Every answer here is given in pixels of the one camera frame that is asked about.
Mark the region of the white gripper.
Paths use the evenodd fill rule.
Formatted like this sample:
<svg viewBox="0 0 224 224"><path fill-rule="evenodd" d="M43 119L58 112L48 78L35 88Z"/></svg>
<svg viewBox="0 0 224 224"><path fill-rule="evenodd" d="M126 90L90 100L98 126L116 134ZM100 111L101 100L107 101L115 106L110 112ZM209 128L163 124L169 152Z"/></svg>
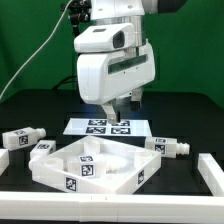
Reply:
<svg viewBox="0 0 224 224"><path fill-rule="evenodd" d="M82 54L77 62L80 96L85 103L102 105L132 91L130 109L141 108L141 87L155 78L155 63L152 46L146 43L139 48L139 55L125 58L125 51ZM107 121L115 125L117 115L112 105L102 106Z"/></svg>

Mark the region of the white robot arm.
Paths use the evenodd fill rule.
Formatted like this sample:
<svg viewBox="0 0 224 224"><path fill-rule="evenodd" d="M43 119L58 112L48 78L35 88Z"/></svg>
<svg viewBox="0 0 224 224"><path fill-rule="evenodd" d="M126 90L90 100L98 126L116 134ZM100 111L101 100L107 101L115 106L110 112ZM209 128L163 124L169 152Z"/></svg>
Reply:
<svg viewBox="0 0 224 224"><path fill-rule="evenodd" d="M111 124L119 122L116 98L131 93L142 97L141 87L155 78L151 44L144 33L143 16L174 13L187 0L91 0L91 20L74 40L80 54L77 76L80 96L100 105Z"/></svg>

